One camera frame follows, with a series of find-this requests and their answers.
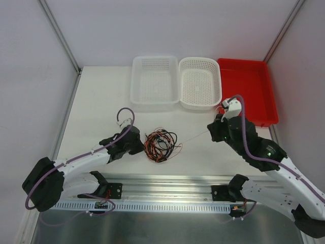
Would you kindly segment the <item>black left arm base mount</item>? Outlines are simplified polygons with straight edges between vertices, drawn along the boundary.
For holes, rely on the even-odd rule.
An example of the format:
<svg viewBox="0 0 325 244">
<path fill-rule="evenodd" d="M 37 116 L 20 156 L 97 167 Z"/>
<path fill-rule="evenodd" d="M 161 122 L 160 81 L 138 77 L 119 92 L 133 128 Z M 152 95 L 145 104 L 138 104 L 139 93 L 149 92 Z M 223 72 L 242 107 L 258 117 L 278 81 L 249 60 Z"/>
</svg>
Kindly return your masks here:
<svg viewBox="0 0 325 244">
<path fill-rule="evenodd" d="M 91 171 L 90 174 L 94 176 L 99 183 L 99 186 L 93 193 L 90 193 L 90 195 L 105 199 L 121 199 L 122 183 L 108 182 L 98 171 Z"/>
</svg>

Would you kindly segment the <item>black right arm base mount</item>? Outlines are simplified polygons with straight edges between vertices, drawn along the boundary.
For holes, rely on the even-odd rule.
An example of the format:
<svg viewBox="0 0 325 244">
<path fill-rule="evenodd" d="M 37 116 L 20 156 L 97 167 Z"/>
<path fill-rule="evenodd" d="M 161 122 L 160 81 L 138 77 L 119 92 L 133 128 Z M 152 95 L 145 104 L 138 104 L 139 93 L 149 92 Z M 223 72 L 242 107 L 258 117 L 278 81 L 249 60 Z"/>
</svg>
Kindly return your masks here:
<svg viewBox="0 0 325 244">
<path fill-rule="evenodd" d="M 246 181 L 249 181 L 248 177 L 236 174 L 228 185 L 212 185 L 212 200 L 229 202 L 245 201 L 245 198 L 241 194 L 241 190 Z"/>
</svg>

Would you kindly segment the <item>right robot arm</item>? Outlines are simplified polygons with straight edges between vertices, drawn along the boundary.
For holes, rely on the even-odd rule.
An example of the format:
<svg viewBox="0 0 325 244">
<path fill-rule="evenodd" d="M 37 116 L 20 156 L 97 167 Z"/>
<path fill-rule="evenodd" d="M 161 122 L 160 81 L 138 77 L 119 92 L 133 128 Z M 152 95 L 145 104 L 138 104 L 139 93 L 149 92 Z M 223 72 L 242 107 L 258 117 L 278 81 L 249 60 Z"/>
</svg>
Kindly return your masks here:
<svg viewBox="0 0 325 244">
<path fill-rule="evenodd" d="M 225 142 L 246 163 L 276 180 L 281 189 L 267 189 L 247 176 L 236 174 L 227 186 L 213 186 L 217 201 L 245 199 L 260 202 L 292 220 L 303 233 L 324 237 L 324 193 L 315 187 L 274 141 L 260 137 L 255 125 L 240 116 L 224 119 L 216 115 L 207 126 L 212 141 Z"/>
</svg>

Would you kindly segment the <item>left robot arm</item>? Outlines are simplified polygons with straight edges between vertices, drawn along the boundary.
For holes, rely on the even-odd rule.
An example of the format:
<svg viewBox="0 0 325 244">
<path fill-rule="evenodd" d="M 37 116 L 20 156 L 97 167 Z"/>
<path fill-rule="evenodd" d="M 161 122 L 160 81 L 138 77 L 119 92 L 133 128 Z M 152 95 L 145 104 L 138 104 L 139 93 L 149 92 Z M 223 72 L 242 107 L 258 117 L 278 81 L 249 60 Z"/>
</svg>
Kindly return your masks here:
<svg viewBox="0 0 325 244">
<path fill-rule="evenodd" d="M 22 184 L 27 194 L 26 209 L 44 212 L 69 197 L 105 198 L 110 184 L 95 167 L 135 155 L 144 150 L 140 130 L 128 125 L 120 133 L 103 139 L 91 152 L 76 160 L 40 159 Z"/>
</svg>

